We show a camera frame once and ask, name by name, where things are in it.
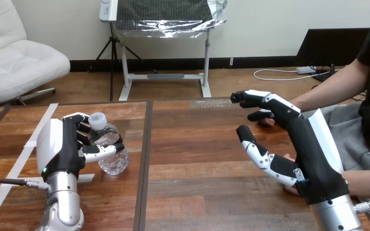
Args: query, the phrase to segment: water bottle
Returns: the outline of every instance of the water bottle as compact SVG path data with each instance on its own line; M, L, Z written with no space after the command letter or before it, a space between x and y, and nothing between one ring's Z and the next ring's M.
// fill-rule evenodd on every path
M89 117L89 124L92 129L89 132L89 142L91 145L106 145L122 143L117 128L107 123L103 113L96 112ZM98 161L100 167L110 175L117 175L124 171L130 163L127 150L117 152L113 156L106 157Z

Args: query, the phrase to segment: black monitor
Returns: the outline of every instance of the black monitor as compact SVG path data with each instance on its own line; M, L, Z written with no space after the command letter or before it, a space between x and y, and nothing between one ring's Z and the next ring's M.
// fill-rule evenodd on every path
M358 55L370 28L309 29L296 57L297 66L344 66Z

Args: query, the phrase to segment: cable connector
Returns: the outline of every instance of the cable connector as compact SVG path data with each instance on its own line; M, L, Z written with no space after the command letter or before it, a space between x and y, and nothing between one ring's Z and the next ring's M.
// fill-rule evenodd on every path
M370 212L370 201L359 203L354 206L354 209L357 214L368 213Z
M316 67L315 66L303 66L297 68L298 74L308 74L308 73L315 73Z
M47 183L32 181L32 180L27 180L26 186L30 188L40 189L40 190L47 190L49 188L49 184Z

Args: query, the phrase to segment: wooden table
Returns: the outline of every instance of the wooden table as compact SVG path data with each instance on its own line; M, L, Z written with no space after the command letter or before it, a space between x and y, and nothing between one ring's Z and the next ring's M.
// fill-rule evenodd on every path
M0 114L0 178L8 175L45 107L12 107ZM97 163L80 173L83 230L307 231L317 230L308 206L253 165L235 129L248 124L271 152L294 148L286 131L262 128L227 99L58 106L52 118L103 112L121 131L131 163L117 177ZM19 177L39 177L33 151ZM0 230L34 230L45 192L12 187L0 207ZM361 216L363 228L370 222Z

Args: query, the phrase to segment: white wall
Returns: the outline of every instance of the white wall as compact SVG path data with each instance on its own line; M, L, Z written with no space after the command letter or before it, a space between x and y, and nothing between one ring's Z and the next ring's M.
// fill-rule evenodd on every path
M70 60L95 59L110 36L99 20L100 0L13 3L28 39ZM211 33L211 56L296 55L307 29L345 27L370 27L370 0L228 0L227 22ZM127 45L145 59L201 58L204 39L128 38ZM102 56L110 57L109 50Z

